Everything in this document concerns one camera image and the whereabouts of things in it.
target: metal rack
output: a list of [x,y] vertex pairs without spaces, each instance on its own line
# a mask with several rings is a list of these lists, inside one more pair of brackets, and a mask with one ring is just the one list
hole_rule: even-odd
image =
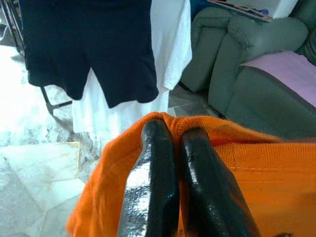
[[[17,51],[24,56],[25,44],[22,35],[22,20],[19,15],[19,1],[18,0],[0,0],[1,8],[4,13],[4,17],[8,23],[8,27],[13,36]],[[52,105],[47,96],[44,86],[40,87],[43,94],[48,112],[53,115],[54,109],[72,104],[72,101],[64,102],[57,105]]]

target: orange fabric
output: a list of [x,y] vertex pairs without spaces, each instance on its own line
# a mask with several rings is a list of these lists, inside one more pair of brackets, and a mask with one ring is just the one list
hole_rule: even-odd
[[[174,118],[151,113],[108,143],[66,228],[75,237],[117,234],[127,176],[141,152],[141,132],[152,119],[165,121],[178,150],[181,135],[203,127],[235,175],[262,236],[310,236],[316,220],[316,144],[282,143],[273,136],[213,117]],[[184,236],[185,200],[180,180],[178,236]]]

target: white cloth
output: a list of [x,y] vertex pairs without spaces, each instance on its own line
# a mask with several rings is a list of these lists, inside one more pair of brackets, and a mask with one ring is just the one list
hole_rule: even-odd
[[158,97],[149,103],[130,101],[109,109],[90,69],[82,99],[73,101],[74,132],[115,138],[148,113],[167,112],[169,92],[192,58],[190,12],[190,0],[152,0],[152,47]]

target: sofa armrest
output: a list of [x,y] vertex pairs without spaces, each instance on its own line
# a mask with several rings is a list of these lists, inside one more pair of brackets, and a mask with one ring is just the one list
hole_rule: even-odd
[[192,92],[209,87],[218,49],[233,16],[216,7],[207,7],[196,15],[191,29],[193,57],[181,77],[181,82]]
[[233,16],[234,13],[217,7],[207,7],[200,11],[192,23],[192,50],[196,48],[203,28],[221,28],[226,30],[229,20]]
[[296,51],[308,35],[305,24],[291,17],[263,23],[244,16],[235,16],[229,21],[228,32],[242,50],[246,51],[241,63],[263,54]]

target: white box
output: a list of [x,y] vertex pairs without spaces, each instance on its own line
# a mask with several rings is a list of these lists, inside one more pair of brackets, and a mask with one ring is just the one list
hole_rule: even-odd
[[289,16],[298,0],[227,0],[235,5],[249,5],[261,10],[267,9],[272,18]]

